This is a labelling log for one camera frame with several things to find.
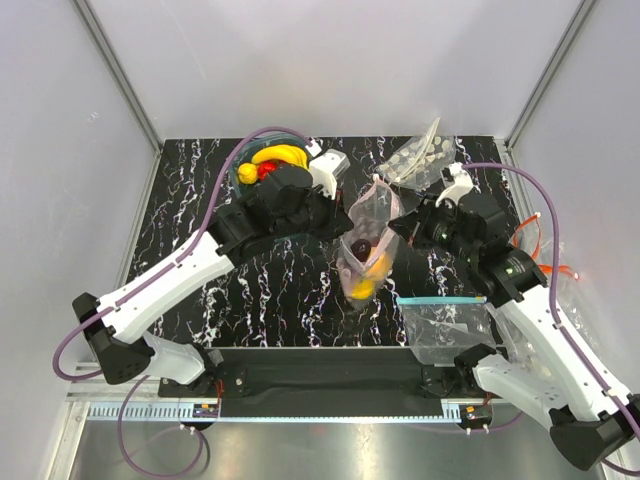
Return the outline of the pink zip top bag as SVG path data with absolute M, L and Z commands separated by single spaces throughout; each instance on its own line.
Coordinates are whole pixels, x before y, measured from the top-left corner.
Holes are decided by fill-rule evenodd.
M 390 275 L 399 237 L 389 222 L 404 213 L 400 197 L 377 174 L 350 208 L 354 226 L 340 238 L 336 267 L 343 294 L 354 309 L 364 309 Z

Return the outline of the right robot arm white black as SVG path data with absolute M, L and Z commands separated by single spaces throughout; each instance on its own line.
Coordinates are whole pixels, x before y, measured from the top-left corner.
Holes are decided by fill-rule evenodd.
M 462 261 L 474 289 L 532 344 L 552 378 L 511 364 L 496 348 L 475 345 L 454 359 L 454 384 L 466 396 L 484 391 L 545 428 L 560 454 L 588 471 L 635 437 L 639 397 L 604 366 L 551 299 L 546 275 L 514 246 L 503 210 L 476 193 L 456 204 L 424 198 L 389 227 L 415 249 L 439 247 Z

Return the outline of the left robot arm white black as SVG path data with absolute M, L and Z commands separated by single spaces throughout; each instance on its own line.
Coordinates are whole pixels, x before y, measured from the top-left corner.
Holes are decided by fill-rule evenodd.
M 182 384 L 196 396 L 215 386 L 205 354 L 149 332 L 151 324 L 216 278 L 270 251 L 287 237 L 330 241 L 353 227 L 339 194 L 340 173 L 314 160 L 309 169 L 282 166 L 258 186 L 217 208 L 203 231 L 121 289 L 72 302 L 100 372 L 110 385 L 141 374 Z

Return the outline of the teal plastic fruit tray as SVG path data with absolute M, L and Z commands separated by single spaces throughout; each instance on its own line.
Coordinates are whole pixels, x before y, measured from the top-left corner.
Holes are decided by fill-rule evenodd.
M 258 151 L 275 145 L 291 145 L 299 147 L 307 155 L 307 159 L 311 158 L 310 154 L 306 150 L 306 147 L 308 146 L 306 137 L 301 138 L 288 132 L 272 131 L 263 133 L 253 138 L 239 150 L 238 154 L 235 156 L 234 160 L 231 163 L 230 178 L 235 197 L 240 197 L 248 189 L 252 188 L 252 185 L 242 184 L 239 180 L 237 170 L 240 165 L 243 163 L 250 163 L 251 158 Z

